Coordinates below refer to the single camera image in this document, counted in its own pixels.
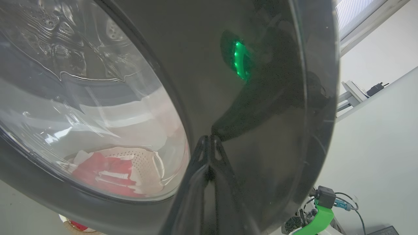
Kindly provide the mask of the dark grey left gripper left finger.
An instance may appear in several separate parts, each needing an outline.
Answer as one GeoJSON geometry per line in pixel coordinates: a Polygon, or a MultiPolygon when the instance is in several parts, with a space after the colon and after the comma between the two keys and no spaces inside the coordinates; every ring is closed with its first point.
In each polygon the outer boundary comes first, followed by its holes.
{"type": "Polygon", "coordinates": [[[204,190],[208,184],[209,137],[202,136],[191,155],[161,235],[200,235],[204,225],[204,190]]]}

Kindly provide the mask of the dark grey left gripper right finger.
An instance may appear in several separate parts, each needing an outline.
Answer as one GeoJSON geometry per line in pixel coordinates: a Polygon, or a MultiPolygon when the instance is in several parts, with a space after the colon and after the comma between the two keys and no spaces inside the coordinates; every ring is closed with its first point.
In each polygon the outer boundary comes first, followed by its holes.
{"type": "Polygon", "coordinates": [[[243,201],[244,195],[221,140],[205,136],[209,180],[215,188],[215,235],[257,235],[258,227],[243,201]]]}

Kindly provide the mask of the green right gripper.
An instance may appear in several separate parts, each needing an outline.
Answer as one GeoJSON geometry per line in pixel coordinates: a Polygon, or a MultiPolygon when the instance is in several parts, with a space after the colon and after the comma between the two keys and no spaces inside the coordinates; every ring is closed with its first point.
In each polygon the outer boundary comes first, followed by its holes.
{"type": "Polygon", "coordinates": [[[321,206],[318,199],[309,199],[304,206],[311,202],[314,202],[316,208],[316,215],[311,222],[308,223],[304,208],[299,208],[296,214],[282,226],[284,235],[319,235],[328,228],[334,218],[332,209],[321,206]]]}

